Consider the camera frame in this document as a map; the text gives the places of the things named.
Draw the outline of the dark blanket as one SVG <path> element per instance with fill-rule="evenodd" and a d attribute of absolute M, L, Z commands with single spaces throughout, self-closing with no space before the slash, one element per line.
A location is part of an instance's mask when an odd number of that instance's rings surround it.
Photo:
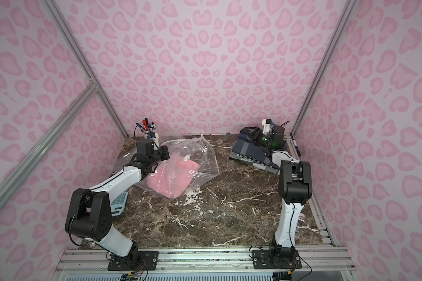
<path fill-rule="evenodd" d="M 238 156 L 254 160 L 265 165 L 279 168 L 273 162 L 273 153 L 275 151 L 286 151 L 286 141 L 284 140 L 285 128 L 274 125 L 271 134 L 266 136 L 266 145 L 257 146 L 250 139 L 249 133 L 253 127 L 244 127 L 241 129 L 235 145 L 232 147 L 232 153 Z"/>

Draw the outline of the grey white checked blanket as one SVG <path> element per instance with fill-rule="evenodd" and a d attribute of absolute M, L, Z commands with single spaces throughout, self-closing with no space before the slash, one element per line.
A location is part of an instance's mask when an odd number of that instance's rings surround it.
<path fill-rule="evenodd" d="M 274 168 L 273 166 L 265 165 L 263 163 L 259 163 L 254 160 L 238 156 L 237 154 L 234 154 L 234 153 L 231 153 L 229 155 L 229 159 L 239 161 L 245 165 L 254 166 L 258 169 L 264 170 L 266 172 L 269 172 L 275 175 L 279 175 L 280 173 L 280 170 L 278 168 Z"/>

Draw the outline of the clear plastic vacuum bag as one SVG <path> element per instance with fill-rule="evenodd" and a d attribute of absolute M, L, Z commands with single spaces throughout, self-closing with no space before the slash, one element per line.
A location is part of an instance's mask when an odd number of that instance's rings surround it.
<path fill-rule="evenodd" d="M 168 199 L 195 189 L 219 175 L 211 144 L 203 137 L 173 139 L 159 144 L 155 138 L 136 142 L 131 158 L 109 184 L 110 200 L 137 185 Z"/>

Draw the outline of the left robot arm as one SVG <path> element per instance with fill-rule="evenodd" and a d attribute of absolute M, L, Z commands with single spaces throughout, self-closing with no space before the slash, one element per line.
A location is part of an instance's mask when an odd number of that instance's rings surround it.
<path fill-rule="evenodd" d="M 111 204 L 129 187 L 153 173 L 161 161 L 170 158 L 168 147 L 153 139 L 137 142 L 137 151 L 123 168 L 109 179 L 88 189 L 77 189 L 70 199 L 65 231 L 92 241 L 111 257 L 139 262 L 137 244 L 113 226 Z"/>

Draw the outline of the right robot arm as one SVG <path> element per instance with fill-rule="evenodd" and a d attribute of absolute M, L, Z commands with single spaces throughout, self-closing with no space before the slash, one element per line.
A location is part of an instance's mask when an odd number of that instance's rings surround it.
<path fill-rule="evenodd" d="M 250 136 L 255 146 L 264 150 L 270 163 L 279 168 L 277 190 L 281 198 L 281 214 L 270 244 L 269 259 L 274 267 L 280 268 L 287 263 L 300 262 L 295 249 L 295 234 L 302 209 L 313 194 L 311 166 L 287 152 L 283 126 L 274 124 L 270 119 L 265 119 L 262 126 Z"/>

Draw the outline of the pink folded blanket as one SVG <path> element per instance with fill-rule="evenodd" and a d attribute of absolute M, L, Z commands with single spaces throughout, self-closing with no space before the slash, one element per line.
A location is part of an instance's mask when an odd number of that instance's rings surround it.
<path fill-rule="evenodd" d="M 184 156 L 174 153 L 147 177 L 147 185 L 157 193 L 175 199 L 188 188 L 199 168 L 198 163 L 193 160 L 185 162 Z"/>

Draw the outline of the blue marker pen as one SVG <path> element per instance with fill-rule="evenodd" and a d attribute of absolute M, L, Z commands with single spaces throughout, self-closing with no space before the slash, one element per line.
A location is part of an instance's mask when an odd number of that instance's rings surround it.
<path fill-rule="evenodd" d="M 136 126 L 141 130 L 142 133 L 145 132 L 145 127 L 139 123 L 136 123 Z"/>

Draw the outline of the light blue calculator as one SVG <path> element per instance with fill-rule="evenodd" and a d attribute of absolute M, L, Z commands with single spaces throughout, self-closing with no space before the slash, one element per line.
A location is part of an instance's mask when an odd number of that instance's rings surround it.
<path fill-rule="evenodd" d="M 127 198 L 128 192 L 123 192 L 111 203 L 110 207 L 112 217 L 117 217 L 124 213 Z"/>

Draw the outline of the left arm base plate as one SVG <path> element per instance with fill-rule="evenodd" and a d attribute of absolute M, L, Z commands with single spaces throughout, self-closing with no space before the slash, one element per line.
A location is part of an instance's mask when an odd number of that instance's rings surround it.
<path fill-rule="evenodd" d="M 108 271 L 139 271 L 142 269 L 156 270 L 158 251 L 132 251 L 125 257 L 110 254 Z"/>

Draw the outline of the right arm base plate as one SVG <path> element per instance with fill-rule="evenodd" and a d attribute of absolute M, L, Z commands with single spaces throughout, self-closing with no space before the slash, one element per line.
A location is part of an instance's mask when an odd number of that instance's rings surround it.
<path fill-rule="evenodd" d="M 249 257 L 252 258 L 254 269 L 285 269 L 294 271 L 302 268 L 301 258 L 294 248 L 281 248 L 274 254 L 269 249 L 250 249 Z"/>

